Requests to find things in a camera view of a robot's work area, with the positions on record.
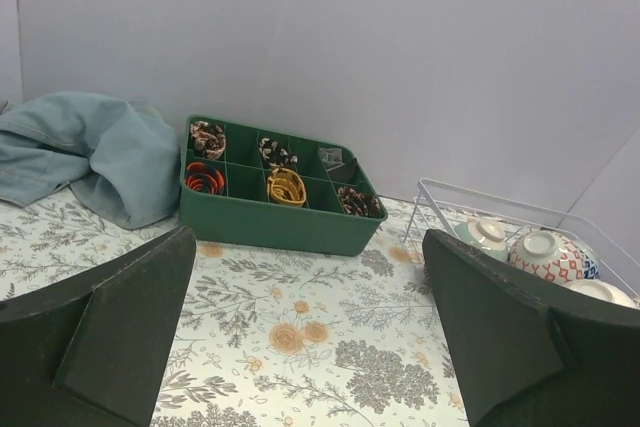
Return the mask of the plain white bowl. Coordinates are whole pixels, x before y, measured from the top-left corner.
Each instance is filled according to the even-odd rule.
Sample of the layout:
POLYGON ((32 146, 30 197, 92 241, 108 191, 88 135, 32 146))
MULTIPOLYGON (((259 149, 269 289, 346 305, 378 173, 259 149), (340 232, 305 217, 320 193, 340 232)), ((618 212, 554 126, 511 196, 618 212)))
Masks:
POLYGON ((567 282, 565 287, 583 295, 619 306, 639 309, 639 305, 621 289, 598 279, 579 279, 567 282))

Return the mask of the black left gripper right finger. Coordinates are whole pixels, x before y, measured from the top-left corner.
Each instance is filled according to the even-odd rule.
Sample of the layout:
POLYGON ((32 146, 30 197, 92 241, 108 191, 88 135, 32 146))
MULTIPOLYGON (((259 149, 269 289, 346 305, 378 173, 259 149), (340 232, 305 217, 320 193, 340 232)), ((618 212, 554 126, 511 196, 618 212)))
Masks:
POLYGON ((638 425, 638 310, 442 230, 428 230, 422 250, 470 425, 638 425))

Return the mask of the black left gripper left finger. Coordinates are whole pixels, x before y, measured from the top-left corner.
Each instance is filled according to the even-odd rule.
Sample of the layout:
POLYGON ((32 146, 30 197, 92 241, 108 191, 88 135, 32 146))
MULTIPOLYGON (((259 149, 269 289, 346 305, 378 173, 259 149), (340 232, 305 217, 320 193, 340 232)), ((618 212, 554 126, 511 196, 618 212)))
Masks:
POLYGON ((149 425, 195 253, 179 227, 2 301, 2 425, 149 425))

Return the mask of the blue zigzag pattern bowl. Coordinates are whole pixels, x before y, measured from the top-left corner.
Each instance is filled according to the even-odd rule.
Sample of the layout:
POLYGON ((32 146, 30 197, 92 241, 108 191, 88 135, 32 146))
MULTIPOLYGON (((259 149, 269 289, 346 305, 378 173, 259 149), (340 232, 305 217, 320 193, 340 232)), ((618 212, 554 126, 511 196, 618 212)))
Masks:
POLYGON ((593 249, 591 249, 586 243, 582 240, 576 239, 574 240, 574 244, 578 247, 580 252, 584 257, 584 273, 583 277, 585 279, 600 279, 600 260, 593 249))

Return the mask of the red diamond pattern bowl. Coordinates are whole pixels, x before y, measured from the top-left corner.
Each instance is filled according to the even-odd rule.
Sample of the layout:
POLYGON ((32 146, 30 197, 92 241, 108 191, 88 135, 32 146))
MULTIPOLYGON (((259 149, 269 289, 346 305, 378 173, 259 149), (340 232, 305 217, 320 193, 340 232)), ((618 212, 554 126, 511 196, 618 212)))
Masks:
POLYGON ((584 278, 585 257, 568 237, 535 230, 519 237, 509 250, 508 264, 555 284, 584 278))

